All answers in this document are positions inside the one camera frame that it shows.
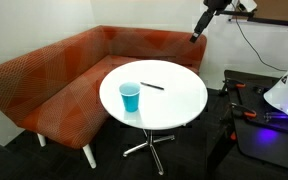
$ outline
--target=black table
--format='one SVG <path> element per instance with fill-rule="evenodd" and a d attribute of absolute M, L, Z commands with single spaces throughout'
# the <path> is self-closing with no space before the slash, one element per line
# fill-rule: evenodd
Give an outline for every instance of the black table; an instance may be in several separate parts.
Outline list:
<path fill-rule="evenodd" d="M 279 79 L 255 74 L 226 70 L 225 79 L 234 79 L 241 82 L 252 82 L 262 86 L 271 87 Z M 240 104 L 236 89 L 227 89 L 230 102 Z M 246 156 L 288 168 L 288 133 L 277 131 L 263 126 L 256 126 L 247 122 L 240 116 L 230 116 L 231 125 L 223 126 L 219 131 L 214 149 L 207 159 L 207 171 L 212 173 L 217 165 L 234 146 L 238 145 L 240 152 Z M 231 137 L 235 132 L 236 140 Z"/>

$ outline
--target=table base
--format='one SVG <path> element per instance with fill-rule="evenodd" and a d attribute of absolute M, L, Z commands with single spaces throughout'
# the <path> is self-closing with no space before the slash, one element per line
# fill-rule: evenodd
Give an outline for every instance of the table base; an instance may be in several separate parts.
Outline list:
<path fill-rule="evenodd" d="M 130 153 L 132 153 L 134 151 L 142 149 L 142 148 L 144 148 L 146 146 L 150 146 L 152 154 L 153 154 L 153 157 L 154 157 L 154 160 L 155 160 L 157 168 L 158 168 L 158 173 L 160 175 L 163 175 L 164 174 L 164 170 L 163 170 L 162 164 L 160 162 L 160 159 L 157 156 L 157 153 L 155 151 L 153 143 L 158 143 L 158 142 L 165 141 L 165 140 L 174 140 L 175 136 L 174 135 L 170 135 L 170 136 L 165 136 L 165 137 L 161 137 L 159 139 L 153 140 L 153 131 L 152 130 L 148 130 L 148 134 L 146 134 L 146 132 L 144 130 L 144 134 L 147 137 L 147 141 L 145 143 L 143 143 L 143 144 L 140 144 L 140 145 L 138 145 L 138 146 L 136 146 L 136 147 L 134 147 L 132 149 L 129 149 L 129 150 L 125 151 L 123 153 L 123 156 L 127 157 L 128 154 L 130 154 Z"/>

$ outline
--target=blue plastic cup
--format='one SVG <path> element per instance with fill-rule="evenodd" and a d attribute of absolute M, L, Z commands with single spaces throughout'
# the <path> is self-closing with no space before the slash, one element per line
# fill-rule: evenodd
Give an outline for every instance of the blue plastic cup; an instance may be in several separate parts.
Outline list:
<path fill-rule="evenodd" d="M 134 112 L 138 109 L 138 100 L 140 96 L 140 85 L 134 82 L 126 82 L 120 86 L 125 110 Z"/>

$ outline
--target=round white table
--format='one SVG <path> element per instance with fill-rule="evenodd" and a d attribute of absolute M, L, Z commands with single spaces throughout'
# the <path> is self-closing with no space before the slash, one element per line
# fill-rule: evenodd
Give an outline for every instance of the round white table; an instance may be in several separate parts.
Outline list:
<path fill-rule="evenodd" d="M 124 82 L 144 82 L 164 90 L 141 85 L 139 108 L 125 111 L 119 86 Z M 141 60 L 122 65 L 111 71 L 100 86 L 100 99 L 110 115 L 120 122 L 148 130 L 147 141 L 126 152 L 150 146 L 159 174 L 163 167 L 153 143 L 174 139 L 174 135 L 153 140 L 152 130 L 163 130 L 185 125 L 195 119 L 207 102 L 203 81 L 191 70 L 175 63 L 159 60 Z"/>

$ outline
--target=black pen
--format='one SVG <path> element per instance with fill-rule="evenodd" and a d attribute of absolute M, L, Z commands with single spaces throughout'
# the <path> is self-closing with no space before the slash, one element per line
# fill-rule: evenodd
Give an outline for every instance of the black pen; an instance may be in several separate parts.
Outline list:
<path fill-rule="evenodd" d="M 143 82 L 141 82 L 141 84 L 143 84 L 144 86 L 149 86 L 149 87 L 152 87 L 152 88 L 164 90 L 164 88 L 159 87 L 159 86 L 154 86 L 154 85 L 152 85 L 152 84 L 147 84 L 147 83 L 143 83 Z"/>

